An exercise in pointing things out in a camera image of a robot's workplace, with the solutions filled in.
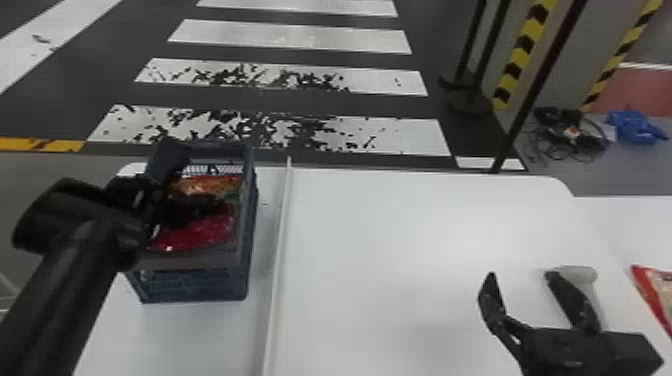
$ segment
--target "stanchion base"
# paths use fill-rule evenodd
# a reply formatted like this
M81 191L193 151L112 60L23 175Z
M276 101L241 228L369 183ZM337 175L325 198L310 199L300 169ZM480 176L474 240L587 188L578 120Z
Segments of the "stanchion base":
M469 90L450 90L448 92L448 108L461 115L483 116L492 111L492 102L481 95L469 101Z
M455 82L447 79L444 76L439 76L439 86L446 90L460 90L460 89L467 89L471 87L471 84L466 84L462 82Z

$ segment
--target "white table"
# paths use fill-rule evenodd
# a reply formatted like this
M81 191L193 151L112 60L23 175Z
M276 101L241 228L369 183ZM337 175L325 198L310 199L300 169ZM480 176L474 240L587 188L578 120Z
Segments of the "white table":
M257 171L269 205L248 300L143 306L118 278L78 375L260 375L266 344L264 376L518 376L476 294L494 270L511 315L566 327L542 278L562 264L595 267L606 326L645 333L672 361L619 262L549 178L295 170L269 307L284 172Z
M291 194L265 376L520 375L476 294L494 270L510 314L567 327L542 277L563 264L598 270L606 327L645 333L672 360L669 338L555 179L298 170Z
M670 196L611 196L576 199L609 241L609 249L625 268L640 264L672 271Z

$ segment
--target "robotic arm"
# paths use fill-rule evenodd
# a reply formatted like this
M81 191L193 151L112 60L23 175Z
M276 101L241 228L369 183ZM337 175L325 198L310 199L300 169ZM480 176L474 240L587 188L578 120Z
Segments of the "robotic arm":
M144 174L101 189L62 179L19 221L12 242L44 259L0 325L0 375L70 375L118 271L128 270L189 163L166 138Z
M558 272L548 287L572 329L533 328L508 316L494 273L478 295L490 332L516 359L525 376L649 376L663 364L642 334L602 331L586 296Z

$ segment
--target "hazard tape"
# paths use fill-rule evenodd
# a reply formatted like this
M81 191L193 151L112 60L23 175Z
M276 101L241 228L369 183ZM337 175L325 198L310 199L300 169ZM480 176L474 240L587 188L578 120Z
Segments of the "hazard tape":
M642 36L644 30L646 30L646 27L649 25L649 21L651 21L653 15L656 14L656 11L663 5L663 2L664 0L649 0L644 9L642 9L639 18L637 19L637 23L635 23L635 26L633 26L625 35L618 50L616 50L611 59L609 59L607 66L602 70L600 78L597 79L590 89L586 100L583 101L581 111L590 112L593 105L595 105L595 102L597 102L597 99L600 98L600 95L604 92L604 89L607 88L609 80L618 70L618 66L625 60L628 52L630 52L635 45L635 42L639 40L639 37Z
M509 63L504 68L504 73L492 98L492 104L496 110L506 110L509 107L520 78L530 64L532 52L544 35L544 27L556 3L557 0L535 0L530 7L530 13L523 24Z
M83 146L84 141L0 137L0 150L2 151L72 153L78 152Z

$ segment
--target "red packaging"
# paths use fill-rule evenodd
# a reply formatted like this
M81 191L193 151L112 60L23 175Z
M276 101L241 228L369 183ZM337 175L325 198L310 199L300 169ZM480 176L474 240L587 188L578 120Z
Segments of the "red packaging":
M190 215L195 218L187 223L162 226L151 242L150 251L190 252L232 240L235 235L236 206L230 201L231 197L238 194L240 184L240 175L188 176L173 183L169 187L169 201L189 202L198 197L212 205L201 203L202 209L190 211Z
M639 265L633 265L631 269L640 294L672 337L672 272Z

